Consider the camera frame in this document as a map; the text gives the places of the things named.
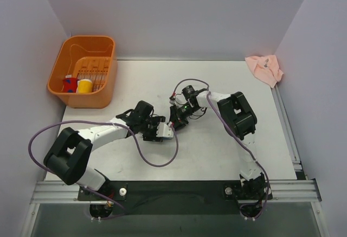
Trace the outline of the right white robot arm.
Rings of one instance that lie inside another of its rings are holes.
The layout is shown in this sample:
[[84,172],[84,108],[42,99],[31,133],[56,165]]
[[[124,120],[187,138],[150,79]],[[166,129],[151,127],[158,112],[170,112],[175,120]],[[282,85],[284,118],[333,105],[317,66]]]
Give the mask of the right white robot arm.
[[182,90],[185,102],[170,100],[170,123],[175,130],[188,125],[188,118],[201,109],[211,109],[222,122],[226,132],[237,142],[240,169],[240,192],[248,199],[256,195],[269,195],[271,187],[267,173],[256,158],[255,130],[257,117],[241,92],[222,94],[207,89],[195,90],[187,86]]

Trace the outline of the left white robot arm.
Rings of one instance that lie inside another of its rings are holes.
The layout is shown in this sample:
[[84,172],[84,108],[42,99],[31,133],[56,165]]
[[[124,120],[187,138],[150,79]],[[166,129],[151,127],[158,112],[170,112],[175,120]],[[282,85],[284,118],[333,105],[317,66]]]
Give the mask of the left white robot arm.
[[139,101],[134,109],[117,115],[106,125],[82,130],[63,129],[44,158],[44,165],[67,185],[77,183],[90,188],[97,200],[103,200],[114,190],[109,179],[88,167],[92,151],[115,140],[140,133],[144,141],[162,142],[174,136],[164,116],[152,116],[154,108]]

